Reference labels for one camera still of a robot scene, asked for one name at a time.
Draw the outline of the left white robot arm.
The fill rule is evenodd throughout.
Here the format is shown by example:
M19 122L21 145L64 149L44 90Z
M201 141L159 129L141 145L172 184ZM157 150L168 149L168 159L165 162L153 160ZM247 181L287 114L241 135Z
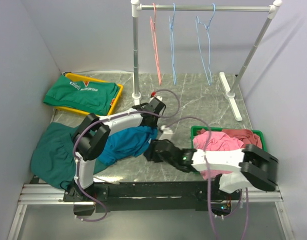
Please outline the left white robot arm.
M96 197L93 177L96 158L103 152L109 136L139 126L156 127L165 109L162 98L154 96L149 102L121 113L104 117L90 113L85 117L72 137L76 167L73 184L66 193L74 197L74 202L86 202Z

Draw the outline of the blue t shirt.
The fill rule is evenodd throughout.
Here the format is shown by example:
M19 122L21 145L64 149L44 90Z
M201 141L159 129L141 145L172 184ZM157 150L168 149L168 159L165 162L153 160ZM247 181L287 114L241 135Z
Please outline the blue t shirt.
M157 136L156 127L138 126L121 130L108 137L97 160L111 166L119 160L138 157L149 148L151 141Z

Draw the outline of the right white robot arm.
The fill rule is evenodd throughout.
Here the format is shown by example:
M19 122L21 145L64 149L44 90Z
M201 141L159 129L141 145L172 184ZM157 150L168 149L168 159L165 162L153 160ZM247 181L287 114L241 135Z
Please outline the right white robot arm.
M253 144L229 151L204 151L178 148L170 140L154 140L143 154L147 161L166 162L176 169L189 172L221 171L213 195L222 200L238 189L254 187L274 192L278 180L279 160Z

